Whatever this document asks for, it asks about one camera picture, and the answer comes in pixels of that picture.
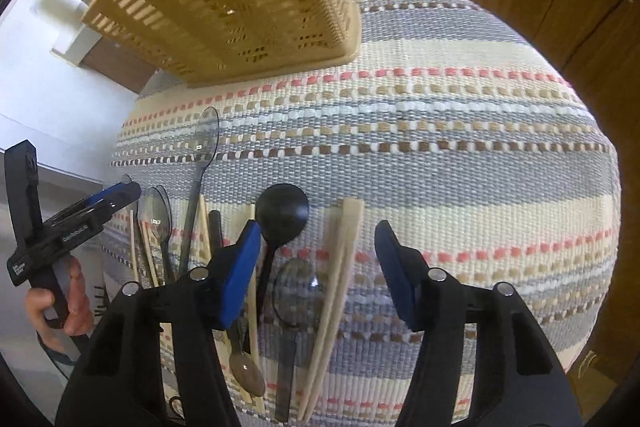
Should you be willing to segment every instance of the finger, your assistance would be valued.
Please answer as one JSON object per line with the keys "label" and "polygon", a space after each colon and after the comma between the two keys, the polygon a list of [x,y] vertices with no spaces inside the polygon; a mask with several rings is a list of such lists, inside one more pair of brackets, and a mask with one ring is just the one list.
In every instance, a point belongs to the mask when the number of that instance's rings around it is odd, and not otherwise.
{"label": "finger", "polygon": [[81,310],[74,315],[69,315],[65,321],[64,330],[68,335],[81,335],[86,333],[94,325],[94,314],[89,308],[89,299],[85,298]]}
{"label": "finger", "polygon": [[71,279],[80,277],[82,275],[82,266],[80,265],[78,259],[76,259],[73,255],[70,255],[68,263],[69,276],[71,277]]}
{"label": "finger", "polygon": [[79,272],[76,274],[76,277],[71,277],[71,282],[69,285],[69,295],[67,297],[67,303],[70,314],[75,315],[79,313],[83,299],[86,299],[86,292],[84,289],[84,275],[82,275],[82,272]]}
{"label": "finger", "polygon": [[91,311],[73,317],[68,325],[65,324],[65,333],[69,336],[84,335],[94,328],[94,314]]}
{"label": "finger", "polygon": [[24,309],[29,322],[45,342],[53,337],[53,332],[47,326],[42,312],[53,306],[53,301],[53,293],[44,288],[30,288],[24,298]]}

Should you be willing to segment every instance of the silver screw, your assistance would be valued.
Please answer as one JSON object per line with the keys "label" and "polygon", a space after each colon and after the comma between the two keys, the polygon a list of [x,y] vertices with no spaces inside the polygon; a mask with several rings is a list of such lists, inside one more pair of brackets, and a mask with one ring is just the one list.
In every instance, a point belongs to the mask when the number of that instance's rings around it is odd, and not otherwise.
{"label": "silver screw", "polygon": [[135,293],[140,289],[140,285],[135,281],[129,281],[122,287],[122,293],[127,297],[135,295]]}
{"label": "silver screw", "polygon": [[447,272],[442,268],[431,268],[429,270],[429,279],[434,281],[444,281],[447,278]]}
{"label": "silver screw", "polygon": [[209,270],[204,266],[198,266],[189,272],[189,277],[194,281],[202,281],[209,277]]}
{"label": "silver screw", "polygon": [[508,282],[498,282],[497,290],[500,295],[504,295],[505,297],[513,295],[515,291],[513,289],[513,286],[511,286]]}

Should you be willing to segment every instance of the spoon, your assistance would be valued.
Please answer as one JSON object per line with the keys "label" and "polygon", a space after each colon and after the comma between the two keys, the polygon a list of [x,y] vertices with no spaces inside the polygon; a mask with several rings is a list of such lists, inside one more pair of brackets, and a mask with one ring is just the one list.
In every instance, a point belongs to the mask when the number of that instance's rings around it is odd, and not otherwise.
{"label": "spoon", "polygon": [[[258,324],[269,285],[271,266],[276,250],[300,235],[309,218],[309,200],[301,188],[279,183],[267,188],[255,203],[255,219],[260,225],[262,237],[267,242],[267,252],[256,290]],[[245,334],[242,349],[250,353],[249,335]]]}
{"label": "spoon", "polygon": [[189,254],[191,253],[191,234],[193,233],[193,223],[198,210],[198,200],[200,199],[200,188],[202,187],[202,177],[209,167],[213,156],[218,148],[218,138],[220,137],[220,121],[218,112],[214,107],[207,107],[200,118],[193,136],[193,155],[196,165],[196,173],[191,190],[189,192],[189,204],[187,206],[187,216],[184,220],[184,235],[180,245],[180,261],[178,263],[178,277],[185,275],[189,269]]}
{"label": "spoon", "polygon": [[[222,248],[222,219],[219,210],[209,213],[209,248],[211,254]],[[231,356],[229,356],[229,369],[236,382],[251,396],[263,396],[266,391],[262,372],[253,359],[242,351],[240,324],[238,320],[231,323],[226,330],[226,335],[231,343]]]}
{"label": "spoon", "polygon": [[148,192],[150,202],[151,232],[160,244],[162,253],[162,267],[164,268],[164,283],[175,282],[174,269],[169,259],[169,211],[157,188],[151,187]]}
{"label": "spoon", "polygon": [[242,351],[238,321],[233,321],[231,327],[226,330],[226,334],[231,342],[231,355],[229,356],[231,374],[251,396],[263,396],[267,390],[264,377],[252,358]]}
{"label": "spoon", "polygon": [[164,188],[163,185],[156,185],[156,188],[158,189],[158,192],[160,192],[162,201],[164,201],[169,214],[169,234],[171,234],[174,230],[174,215],[171,211],[171,200],[169,199],[169,194],[166,193],[166,188]]}
{"label": "spoon", "polygon": [[272,295],[273,309],[282,326],[275,412],[279,422],[289,421],[298,332],[313,325],[322,311],[323,297],[324,290],[309,261],[291,259],[280,268]]}
{"label": "spoon", "polygon": [[[122,183],[131,183],[132,181],[131,176],[128,174],[122,175]],[[129,210],[133,210],[133,235],[136,242],[134,245],[134,251],[137,246],[142,252],[144,242],[142,240],[142,230],[140,230],[140,222],[138,220],[138,200],[131,203],[127,208]],[[146,258],[146,255],[140,255],[140,257],[142,257],[142,263],[145,265],[146,276],[151,279],[151,267],[149,266],[149,260]]]}

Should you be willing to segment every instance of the woven fabric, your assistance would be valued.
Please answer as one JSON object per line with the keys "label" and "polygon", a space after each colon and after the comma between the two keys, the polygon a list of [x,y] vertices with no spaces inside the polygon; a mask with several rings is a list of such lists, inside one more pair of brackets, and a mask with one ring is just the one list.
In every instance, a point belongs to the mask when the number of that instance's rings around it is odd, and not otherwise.
{"label": "woven fabric", "polygon": [[[356,2],[362,48],[345,66],[201,89],[156,75],[122,127],[110,169],[111,182],[127,173],[167,189],[176,266],[195,172],[184,151],[207,105],[220,113],[221,137],[202,191],[207,208],[222,213],[226,241],[272,184],[298,185],[310,200],[310,220],[276,254],[273,277],[298,256],[326,279],[340,200],[365,201],[353,282],[310,422],[318,426],[393,424],[414,369],[421,337],[398,319],[376,260],[381,219],[463,283],[512,282],[565,368],[596,321],[620,224],[615,150],[569,83],[516,32],[468,0]],[[193,237],[192,266],[204,263],[197,221]],[[106,270],[119,282],[132,279],[128,242],[119,213],[103,234]],[[154,256],[162,273],[157,248]],[[244,425],[275,421],[281,330],[265,308],[266,416],[242,402],[221,355]],[[454,419],[471,396],[474,336],[468,328]],[[298,336],[298,393],[313,341],[313,331]],[[175,388],[167,346],[164,373]]]}

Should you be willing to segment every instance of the human hand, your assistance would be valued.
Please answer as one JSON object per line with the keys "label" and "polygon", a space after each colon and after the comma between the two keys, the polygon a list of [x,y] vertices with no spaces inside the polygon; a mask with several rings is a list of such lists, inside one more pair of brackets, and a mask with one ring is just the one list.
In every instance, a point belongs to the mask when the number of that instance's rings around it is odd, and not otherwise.
{"label": "human hand", "polygon": [[[78,259],[69,256],[68,263],[71,283],[69,295],[66,296],[69,316],[66,318],[63,331],[69,336],[83,335],[94,327],[94,314],[89,308],[89,297],[86,296],[84,287],[84,275]],[[53,306],[54,296],[49,290],[43,288],[30,288],[24,298],[24,308],[33,328],[40,334],[45,346],[59,353],[65,349],[54,331],[47,326],[44,310]]]}

